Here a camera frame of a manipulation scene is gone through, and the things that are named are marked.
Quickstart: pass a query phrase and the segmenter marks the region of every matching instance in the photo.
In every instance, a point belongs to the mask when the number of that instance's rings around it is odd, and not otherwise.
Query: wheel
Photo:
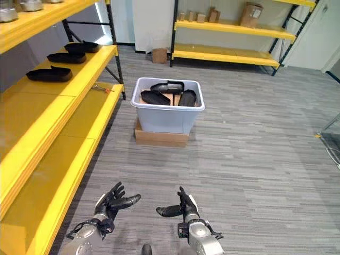
[[[150,244],[143,245],[142,255],[152,255],[152,249]]]

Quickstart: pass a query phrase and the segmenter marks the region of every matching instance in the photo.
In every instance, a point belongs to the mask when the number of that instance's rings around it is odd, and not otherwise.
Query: cardboard box
[[[168,59],[167,48],[159,48],[152,50],[153,63],[166,63],[167,59]]]
[[[179,21],[183,21],[185,18],[185,13],[184,12],[180,12],[179,15],[178,15],[178,20]]]
[[[197,23],[204,23],[206,16],[202,13],[197,13]]]
[[[138,145],[185,147],[189,140],[188,134],[145,132],[138,120],[134,134]]]
[[[263,9],[260,4],[247,2],[243,9],[240,25],[255,28]]]
[[[221,12],[215,9],[215,7],[210,7],[208,14],[208,21],[211,23],[218,23]]]
[[[194,12],[189,11],[189,14],[188,14],[188,21],[189,21],[189,22],[194,21]]]

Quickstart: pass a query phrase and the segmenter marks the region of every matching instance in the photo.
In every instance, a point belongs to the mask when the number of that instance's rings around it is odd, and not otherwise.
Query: gray carpet
[[[179,185],[194,195],[201,216],[223,232],[227,254],[340,254],[340,171],[313,136],[339,112],[336,81],[290,67],[275,77],[236,64],[184,61],[169,68],[129,46],[120,55],[127,101],[112,118],[51,254],[117,181],[128,195],[143,197],[119,212],[114,233],[96,254],[141,254],[144,243],[155,255],[177,254],[186,245],[176,236],[181,218],[161,218],[155,208],[178,203]],[[137,115],[130,99],[139,77],[201,84],[206,109],[186,148],[135,144]],[[106,71],[99,80],[112,81]]]

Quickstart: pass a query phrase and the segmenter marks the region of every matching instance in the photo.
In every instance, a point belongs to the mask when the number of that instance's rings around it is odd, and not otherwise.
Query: robotic arm
[[[72,241],[63,248],[62,255],[92,255],[106,234],[114,230],[113,221],[118,211],[134,205],[141,199],[141,195],[124,198],[123,189],[122,183],[118,182],[109,192],[101,196],[93,218],[79,223],[66,236]]]
[[[182,187],[179,206],[158,207],[156,211],[163,217],[183,215],[183,222],[178,224],[179,238],[187,238],[188,244],[197,255],[221,255],[224,253],[218,239],[223,238],[221,233],[213,230],[210,223],[201,219],[197,205],[192,195],[187,195]]]

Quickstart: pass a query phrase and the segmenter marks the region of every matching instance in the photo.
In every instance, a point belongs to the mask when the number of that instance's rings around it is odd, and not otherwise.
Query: baseboard
[[[326,71],[326,73],[327,73],[329,76],[331,76],[334,80],[336,80],[338,83],[340,83],[340,79],[339,79],[336,75],[334,75],[332,72]]]
[[[117,42],[117,45],[135,46],[134,43],[129,43],[129,42]]]
[[[134,52],[135,53],[141,53],[141,54],[145,54],[146,53],[144,50],[135,50]]]

